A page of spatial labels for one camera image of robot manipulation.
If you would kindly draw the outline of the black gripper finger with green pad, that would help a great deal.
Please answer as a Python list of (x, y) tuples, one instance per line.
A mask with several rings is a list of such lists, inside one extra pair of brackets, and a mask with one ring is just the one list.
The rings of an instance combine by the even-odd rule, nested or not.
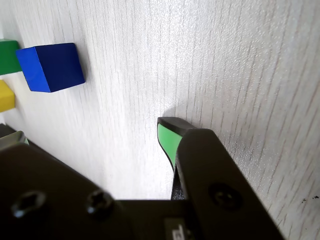
[(0, 124), (0, 150), (10, 148), (18, 144), (29, 145), (28, 139), (26, 138), (23, 131), (15, 131), (9, 126), (1, 123)]
[(194, 128), (195, 126), (179, 117), (157, 118), (157, 140), (173, 170), (171, 200), (185, 199), (176, 166), (176, 153), (187, 130)]

